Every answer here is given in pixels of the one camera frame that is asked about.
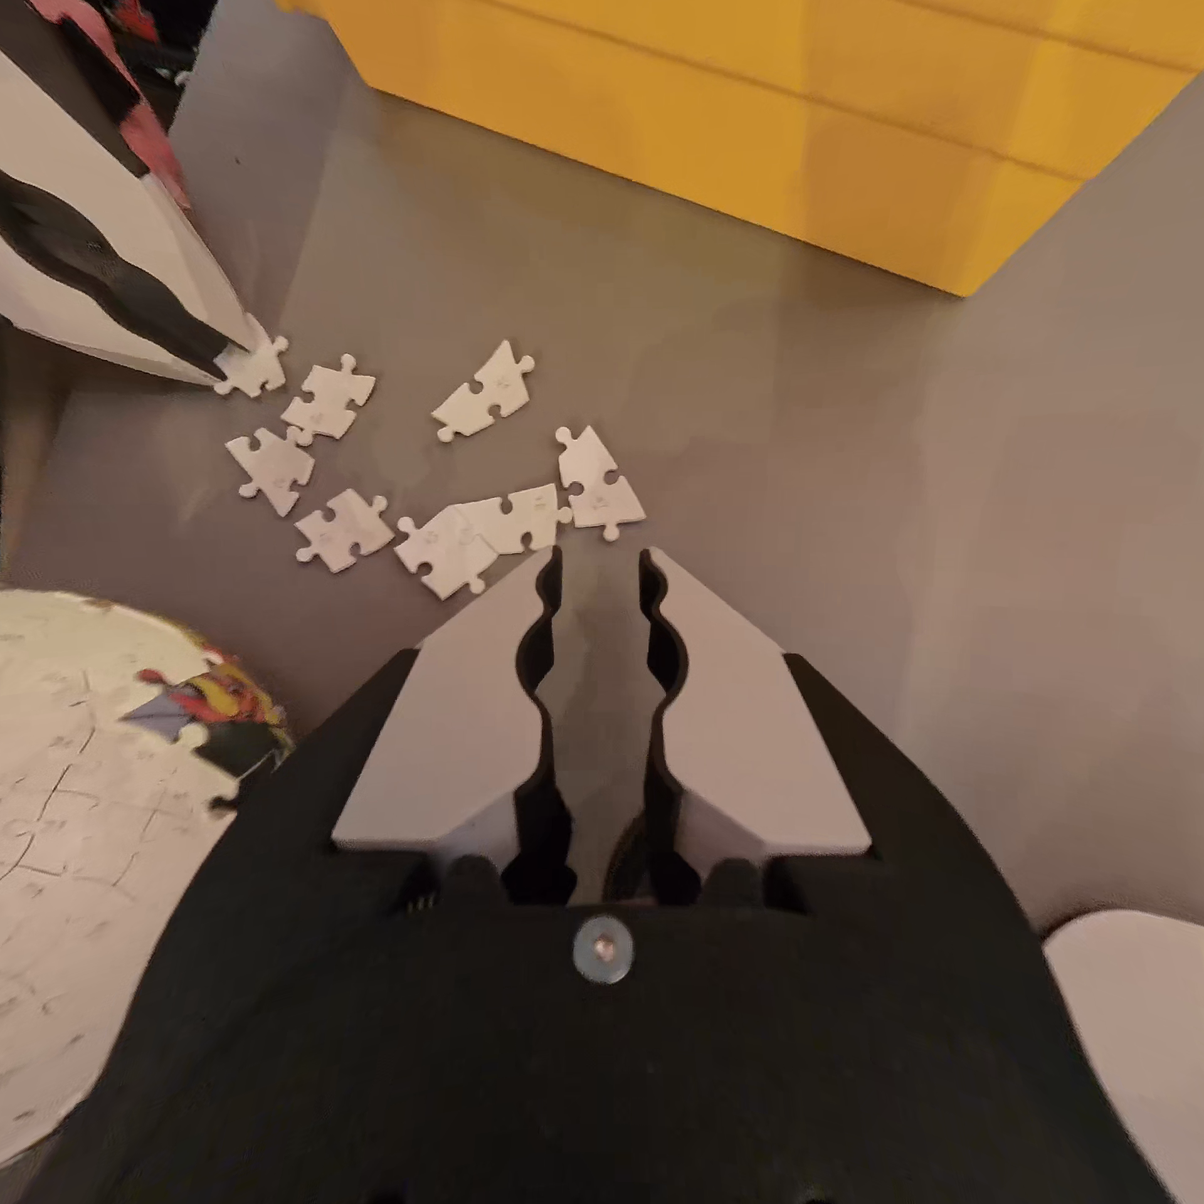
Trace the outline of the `white plastic tray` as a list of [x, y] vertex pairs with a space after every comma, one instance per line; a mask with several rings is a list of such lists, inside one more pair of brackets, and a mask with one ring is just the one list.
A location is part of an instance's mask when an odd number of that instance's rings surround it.
[[1083, 914], [1044, 943], [1096, 1076], [1169, 1194], [1203, 1201], [1203, 926]]

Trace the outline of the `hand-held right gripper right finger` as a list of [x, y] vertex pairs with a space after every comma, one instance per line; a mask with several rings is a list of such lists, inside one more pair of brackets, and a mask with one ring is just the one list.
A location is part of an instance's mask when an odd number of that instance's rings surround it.
[[861, 855], [866, 821], [786, 651], [664, 550], [641, 552], [653, 715], [643, 811], [607, 867], [607, 898], [696, 901], [723, 863]]

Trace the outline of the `white jigsaw piece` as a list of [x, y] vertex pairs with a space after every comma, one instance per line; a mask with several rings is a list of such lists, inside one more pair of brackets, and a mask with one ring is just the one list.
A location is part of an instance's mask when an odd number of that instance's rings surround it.
[[246, 312], [246, 322], [251, 347], [246, 348], [231, 341], [227, 350], [216, 357], [220, 380], [214, 384], [214, 391], [223, 397], [239, 390], [247, 397], [257, 398], [264, 391], [279, 390], [287, 380], [282, 355], [292, 345], [289, 337], [269, 335], [263, 324], [250, 312]]
[[578, 529], [600, 529], [613, 543], [621, 527], [648, 516], [628, 479], [597, 431], [588, 425], [578, 436], [560, 427], [555, 440], [562, 446], [560, 471]]

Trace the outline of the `yellow box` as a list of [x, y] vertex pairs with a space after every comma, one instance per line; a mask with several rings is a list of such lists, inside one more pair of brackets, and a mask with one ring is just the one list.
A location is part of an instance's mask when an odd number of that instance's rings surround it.
[[369, 86], [971, 296], [1202, 76], [1189, 1], [286, 1]]

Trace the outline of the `colourful puzzle ball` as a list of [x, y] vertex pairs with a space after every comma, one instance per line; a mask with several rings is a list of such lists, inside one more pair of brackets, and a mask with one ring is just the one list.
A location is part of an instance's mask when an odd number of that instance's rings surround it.
[[2, 592], [2, 1156], [97, 1083], [167, 921], [284, 709], [188, 626]]

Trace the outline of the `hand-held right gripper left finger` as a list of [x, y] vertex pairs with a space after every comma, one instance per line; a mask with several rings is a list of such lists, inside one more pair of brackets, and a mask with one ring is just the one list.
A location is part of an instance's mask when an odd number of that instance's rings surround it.
[[489, 861], [519, 904], [565, 904], [574, 821], [538, 686], [554, 663], [562, 550], [537, 552], [416, 651], [335, 825], [355, 851]]

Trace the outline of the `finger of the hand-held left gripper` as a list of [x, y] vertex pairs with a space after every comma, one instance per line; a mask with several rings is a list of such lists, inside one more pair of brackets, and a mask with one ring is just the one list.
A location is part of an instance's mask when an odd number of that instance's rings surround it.
[[197, 317], [251, 347], [231, 281], [154, 173], [137, 176], [3, 54], [3, 212], [79, 215]]
[[3, 315], [68, 350], [204, 387], [244, 350], [79, 215], [3, 212]]

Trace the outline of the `group of white puzzle pieces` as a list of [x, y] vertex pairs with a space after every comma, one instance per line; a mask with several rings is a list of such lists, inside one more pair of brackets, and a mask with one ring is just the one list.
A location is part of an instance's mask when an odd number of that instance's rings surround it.
[[[531, 398], [527, 378], [534, 368], [532, 355], [518, 355], [504, 339], [472, 380], [432, 413], [439, 441], [472, 437], [498, 417], [514, 415]], [[317, 438], [337, 441], [346, 436], [375, 384], [375, 377], [357, 371], [350, 354], [342, 357], [339, 368], [314, 365], [303, 394], [292, 398], [282, 414], [284, 433], [260, 428], [227, 441], [227, 451], [246, 474], [239, 494], [263, 499], [279, 517], [289, 517], [302, 487], [312, 480], [310, 446]], [[368, 499], [355, 489], [339, 493], [296, 519], [296, 530], [306, 539], [296, 559], [319, 559], [332, 573], [340, 573], [390, 547], [432, 593], [449, 599], [462, 589], [482, 593], [484, 573], [498, 559], [554, 547], [561, 530], [575, 522], [555, 484], [446, 506], [423, 524], [409, 517], [392, 524], [388, 509], [383, 496]]]

